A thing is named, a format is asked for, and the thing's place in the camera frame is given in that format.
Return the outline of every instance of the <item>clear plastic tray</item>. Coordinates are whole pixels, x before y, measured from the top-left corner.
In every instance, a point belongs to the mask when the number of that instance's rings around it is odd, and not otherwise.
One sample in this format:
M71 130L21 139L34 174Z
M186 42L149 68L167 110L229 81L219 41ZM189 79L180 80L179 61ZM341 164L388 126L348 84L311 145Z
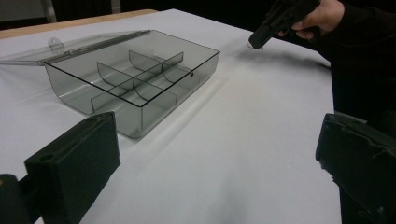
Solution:
M147 30L53 38L0 63L44 65L65 104L87 115L114 111L118 131L139 138L205 83L218 60L218 50Z

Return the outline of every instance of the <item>black sleeve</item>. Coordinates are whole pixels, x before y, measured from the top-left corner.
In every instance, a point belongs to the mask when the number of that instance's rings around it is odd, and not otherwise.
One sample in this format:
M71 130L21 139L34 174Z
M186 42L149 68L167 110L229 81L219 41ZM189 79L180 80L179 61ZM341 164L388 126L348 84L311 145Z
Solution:
M344 4L338 27L317 43L333 74L349 77L396 77L396 14L375 7Z

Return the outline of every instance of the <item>table surface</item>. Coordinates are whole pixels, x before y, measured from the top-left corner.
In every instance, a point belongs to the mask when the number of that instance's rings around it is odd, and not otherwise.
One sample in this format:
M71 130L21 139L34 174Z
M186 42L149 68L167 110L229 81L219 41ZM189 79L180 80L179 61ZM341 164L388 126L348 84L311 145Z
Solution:
M272 38L171 9L0 39L0 57L88 35L158 30L220 50L216 72L140 140L119 134L121 166L81 223L340 224L338 187L315 151L332 113L329 62ZM0 65L0 172L86 116L64 105L45 68Z

